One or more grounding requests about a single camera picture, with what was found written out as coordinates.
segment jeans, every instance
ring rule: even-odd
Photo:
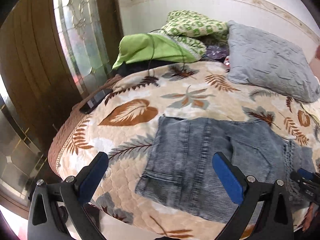
[[[222,152],[244,175],[259,182],[284,181],[292,207],[308,206],[290,180],[293,170],[315,172],[312,149],[285,141],[261,120],[253,122],[159,118],[159,127],[135,192],[207,220],[227,223],[238,207],[232,203],[212,168]],[[251,223],[257,220],[257,205]]]

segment gray pillow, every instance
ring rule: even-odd
[[[266,87],[304,102],[320,97],[319,83],[300,47],[234,21],[228,27],[231,82]]]

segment silver bolt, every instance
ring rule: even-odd
[[[74,176],[69,176],[66,178],[66,182],[68,182],[68,183],[73,182],[74,180],[75,180]]]
[[[43,179],[39,179],[37,181],[37,186],[41,186],[42,184],[44,184],[44,180]]]
[[[249,182],[255,182],[255,181],[256,181],[256,178],[255,178],[254,176],[248,176],[248,177],[247,177],[247,180],[248,180]]]
[[[277,180],[277,184],[278,184],[279,186],[283,186],[283,185],[284,185],[283,181],[280,180],[280,179]]]

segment quilted blanket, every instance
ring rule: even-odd
[[[262,119],[282,138],[311,147],[316,170],[320,167],[318,125],[299,101],[265,88],[232,84],[227,75],[221,63],[202,61],[162,66],[123,78],[69,135],[56,161],[58,173],[63,179],[76,175],[99,151],[106,152],[109,168],[92,203],[114,218],[162,236],[214,239],[224,224],[164,207],[134,193],[161,115]],[[293,214],[295,226],[305,213],[304,209]]]

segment black phone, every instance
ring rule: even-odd
[[[113,90],[105,88],[96,93],[84,106],[80,108],[80,112],[84,114],[90,114],[96,107],[103,101],[106,95],[110,94]]]

